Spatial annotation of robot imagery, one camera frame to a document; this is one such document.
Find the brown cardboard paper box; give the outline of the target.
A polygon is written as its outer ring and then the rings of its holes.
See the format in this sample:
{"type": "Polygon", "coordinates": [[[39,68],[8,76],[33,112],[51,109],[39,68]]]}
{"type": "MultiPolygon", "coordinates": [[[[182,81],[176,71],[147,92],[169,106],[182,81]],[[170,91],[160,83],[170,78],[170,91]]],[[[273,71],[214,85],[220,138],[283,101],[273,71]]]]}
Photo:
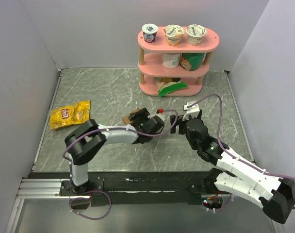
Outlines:
{"type": "Polygon", "coordinates": [[[136,108],[135,110],[131,111],[129,114],[127,114],[126,116],[124,116],[122,118],[123,123],[125,125],[131,124],[131,120],[129,119],[130,115],[138,112],[139,110],[140,110],[140,108],[136,108]]]}

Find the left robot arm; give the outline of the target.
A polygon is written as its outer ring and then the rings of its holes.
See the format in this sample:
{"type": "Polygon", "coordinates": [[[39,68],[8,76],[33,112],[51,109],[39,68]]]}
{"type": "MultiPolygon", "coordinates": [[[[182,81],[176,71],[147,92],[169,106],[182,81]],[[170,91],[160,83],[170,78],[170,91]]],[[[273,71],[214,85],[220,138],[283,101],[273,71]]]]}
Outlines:
{"type": "Polygon", "coordinates": [[[63,157],[69,161],[70,191],[83,195],[88,190],[88,163],[101,147],[110,144],[144,144],[152,140],[164,128],[163,109],[150,114],[146,108],[130,113],[130,124],[104,126],[91,119],[83,123],[65,138],[63,157]]]}

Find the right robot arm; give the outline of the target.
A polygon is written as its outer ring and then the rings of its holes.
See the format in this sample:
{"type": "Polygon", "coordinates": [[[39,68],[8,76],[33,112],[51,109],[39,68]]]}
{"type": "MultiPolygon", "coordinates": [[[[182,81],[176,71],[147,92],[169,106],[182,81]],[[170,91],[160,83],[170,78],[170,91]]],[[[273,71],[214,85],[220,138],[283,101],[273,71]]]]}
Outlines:
{"type": "Polygon", "coordinates": [[[273,221],[284,224],[295,208],[295,181],[273,176],[244,159],[208,133],[201,116],[171,115],[171,134],[185,135],[191,148],[215,166],[205,180],[209,193],[228,192],[259,206],[273,221]]]}

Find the green white snack bag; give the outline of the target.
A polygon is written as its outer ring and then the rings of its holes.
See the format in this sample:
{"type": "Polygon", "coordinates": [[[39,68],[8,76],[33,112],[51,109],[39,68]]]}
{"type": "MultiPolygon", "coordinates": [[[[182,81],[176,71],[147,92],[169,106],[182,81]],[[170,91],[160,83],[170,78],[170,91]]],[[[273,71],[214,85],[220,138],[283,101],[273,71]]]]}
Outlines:
{"type": "Polygon", "coordinates": [[[188,87],[187,84],[181,80],[181,78],[156,77],[154,80],[158,89],[158,97],[163,97],[174,91],[188,87]]]}

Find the pink three-tier shelf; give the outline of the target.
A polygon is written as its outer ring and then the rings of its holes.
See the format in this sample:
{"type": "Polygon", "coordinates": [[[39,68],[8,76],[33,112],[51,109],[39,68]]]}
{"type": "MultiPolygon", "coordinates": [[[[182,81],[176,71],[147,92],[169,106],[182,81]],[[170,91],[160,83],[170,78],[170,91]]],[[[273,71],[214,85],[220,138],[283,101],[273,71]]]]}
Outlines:
{"type": "Polygon", "coordinates": [[[187,41],[185,33],[178,45],[167,43],[164,27],[158,27],[154,43],[145,41],[144,33],[141,31],[137,36],[139,46],[139,86],[147,95],[157,96],[159,90],[157,80],[169,81],[178,79],[186,84],[183,89],[169,93],[170,96],[193,96],[200,92],[204,75],[210,68],[210,60],[213,51],[220,43],[219,36],[213,30],[207,28],[207,34],[198,45],[191,45],[187,41]],[[182,58],[184,54],[203,55],[199,67],[190,70],[190,63],[182,58]]]}

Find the white paper cup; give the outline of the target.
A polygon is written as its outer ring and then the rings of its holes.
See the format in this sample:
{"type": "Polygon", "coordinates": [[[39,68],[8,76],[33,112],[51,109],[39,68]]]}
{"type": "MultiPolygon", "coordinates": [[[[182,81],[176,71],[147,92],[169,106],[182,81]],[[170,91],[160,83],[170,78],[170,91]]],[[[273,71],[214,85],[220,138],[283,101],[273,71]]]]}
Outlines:
{"type": "Polygon", "coordinates": [[[162,65],[168,69],[174,69],[179,66],[181,53],[163,53],[162,65]]]}

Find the green snack canister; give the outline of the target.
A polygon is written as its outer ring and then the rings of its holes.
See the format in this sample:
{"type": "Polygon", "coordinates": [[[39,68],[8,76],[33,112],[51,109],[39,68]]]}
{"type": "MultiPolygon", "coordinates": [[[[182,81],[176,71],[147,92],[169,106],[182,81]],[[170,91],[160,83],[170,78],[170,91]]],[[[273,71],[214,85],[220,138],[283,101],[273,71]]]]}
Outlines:
{"type": "Polygon", "coordinates": [[[194,71],[200,67],[205,53],[183,53],[180,66],[187,71],[194,71]]]}

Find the yellow Lays chip bag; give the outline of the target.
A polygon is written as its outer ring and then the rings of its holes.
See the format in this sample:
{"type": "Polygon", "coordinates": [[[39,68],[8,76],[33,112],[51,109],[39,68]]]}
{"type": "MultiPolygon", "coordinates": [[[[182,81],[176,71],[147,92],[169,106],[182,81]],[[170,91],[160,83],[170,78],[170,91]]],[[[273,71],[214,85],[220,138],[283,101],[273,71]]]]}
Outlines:
{"type": "Polygon", "coordinates": [[[59,128],[83,124],[90,119],[91,101],[80,101],[50,111],[49,128],[59,128]]]}

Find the orange Chobani yogurt cup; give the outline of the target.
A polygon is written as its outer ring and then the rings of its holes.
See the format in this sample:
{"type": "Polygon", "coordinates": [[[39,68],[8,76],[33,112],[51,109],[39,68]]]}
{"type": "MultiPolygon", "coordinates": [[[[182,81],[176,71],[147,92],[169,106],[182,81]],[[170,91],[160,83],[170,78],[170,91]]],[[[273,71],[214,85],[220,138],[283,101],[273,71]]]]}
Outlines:
{"type": "Polygon", "coordinates": [[[166,43],[170,46],[176,46],[180,43],[180,40],[184,35],[184,29],[175,24],[167,25],[164,27],[164,34],[166,43]]]}

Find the blue yogurt cup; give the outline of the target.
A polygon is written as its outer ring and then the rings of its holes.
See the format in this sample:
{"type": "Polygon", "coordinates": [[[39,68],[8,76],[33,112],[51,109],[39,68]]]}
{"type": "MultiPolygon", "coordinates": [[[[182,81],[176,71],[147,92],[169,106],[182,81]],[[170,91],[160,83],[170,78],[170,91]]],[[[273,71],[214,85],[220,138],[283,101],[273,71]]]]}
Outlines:
{"type": "Polygon", "coordinates": [[[142,26],[143,38],[147,43],[154,43],[158,32],[158,26],[155,24],[145,24],[142,26]]]}

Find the white Chobani yogurt cup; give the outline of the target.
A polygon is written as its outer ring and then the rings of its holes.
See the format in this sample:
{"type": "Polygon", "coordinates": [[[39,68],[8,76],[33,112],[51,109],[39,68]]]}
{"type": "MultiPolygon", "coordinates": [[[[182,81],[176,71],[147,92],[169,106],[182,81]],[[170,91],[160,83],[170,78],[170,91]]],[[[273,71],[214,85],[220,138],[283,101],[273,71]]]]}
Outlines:
{"type": "Polygon", "coordinates": [[[205,35],[207,34],[207,30],[205,27],[197,24],[192,24],[187,26],[187,42],[190,45],[197,46],[201,43],[205,35]]]}

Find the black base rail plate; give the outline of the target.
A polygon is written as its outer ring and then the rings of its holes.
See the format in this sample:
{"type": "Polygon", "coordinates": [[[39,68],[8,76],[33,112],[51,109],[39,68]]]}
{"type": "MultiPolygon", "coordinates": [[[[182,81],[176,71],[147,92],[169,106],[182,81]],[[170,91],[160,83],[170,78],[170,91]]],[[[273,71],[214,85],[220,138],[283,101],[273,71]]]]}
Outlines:
{"type": "Polygon", "coordinates": [[[216,169],[174,172],[90,172],[88,190],[72,193],[62,181],[60,196],[88,198],[92,207],[106,204],[187,203],[201,205],[203,197],[221,196],[214,182],[216,169]]]}

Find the aluminium frame rail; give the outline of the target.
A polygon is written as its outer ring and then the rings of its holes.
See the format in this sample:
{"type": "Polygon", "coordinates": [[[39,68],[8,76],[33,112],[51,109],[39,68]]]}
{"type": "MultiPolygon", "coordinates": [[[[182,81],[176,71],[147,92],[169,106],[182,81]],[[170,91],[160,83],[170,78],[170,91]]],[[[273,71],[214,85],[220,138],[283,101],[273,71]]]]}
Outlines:
{"type": "Polygon", "coordinates": [[[22,179],[5,232],[15,232],[25,200],[64,199],[65,197],[59,195],[62,181],[67,179],[22,179]]]}

